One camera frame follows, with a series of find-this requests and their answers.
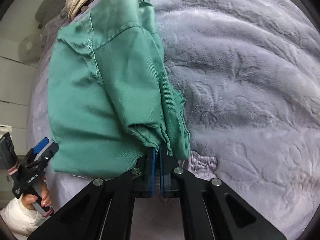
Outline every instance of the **folded green garment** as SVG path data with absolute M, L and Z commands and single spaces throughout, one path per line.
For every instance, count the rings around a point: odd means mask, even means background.
M 115 177 L 162 141 L 170 155 L 189 157 L 185 99 L 163 59 L 149 0 L 101 0 L 60 30 L 48 84 L 54 171 Z

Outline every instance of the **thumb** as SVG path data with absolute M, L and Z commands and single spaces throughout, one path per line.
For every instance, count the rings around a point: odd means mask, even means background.
M 36 196 L 34 196 L 34 195 L 26 194 L 26 195 L 24 195 L 22 197 L 22 202 L 25 205 L 29 205 L 29 204 L 32 204 L 32 203 L 36 202 L 37 199 L 38 198 Z

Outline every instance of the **silver bolt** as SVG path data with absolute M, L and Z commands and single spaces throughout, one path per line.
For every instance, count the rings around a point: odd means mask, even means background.
M 174 169 L 173 169 L 173 172 L 174 172 L 175 174 L 182 174 L 182 173 L 183 173 L 183 168 L 179 168 L 179 167 L 174 168 Z
M 103 179 L 95 179 L 93 181 L 93 185 L 95 186 L 101 186 L 103 184 Z
M 219 187 L 219 186 L 221 186 L 222 181 L 221 181 L 221 179 L 214 178 L 211 180 L 211 183 L 212 183 L 212 185 Z
M 133 168 L 133 169 L 131 170 L 131 173 L 132 173 L 133 175 L 139 175 L 139 174 L 141 173 L 141 170 L 140 170 L 139 168 Z

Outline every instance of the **white sleeve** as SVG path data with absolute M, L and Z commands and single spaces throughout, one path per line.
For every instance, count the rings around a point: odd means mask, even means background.
M 12 199 L 0 215 L 13 233 L 22 236 L 29 236 L 46 220 L 39 212 L 27 209 L 21 198 Z

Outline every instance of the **bed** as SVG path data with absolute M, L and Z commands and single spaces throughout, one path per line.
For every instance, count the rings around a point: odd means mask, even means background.
M 187 99 L 191 157 L 183 167 L 223 179 L 288 240 L 298 239 L 320 203 L 320 34 L 290 0 L 151 1 L 169 80 Z M 69 23 L 64 8 L 43 31 L 29 148 L 50 138 L 48 66 L 57 32 Z M 46 177 L 56 210 L 91 181 L 50 167 Z M 155 227 L 145 212 L 152 208 L 172 216 Z M 137 201 L 133 225 L 149 222 L 142 231 L 133 226 L 132 239 L 183 239 L 178 209 Z

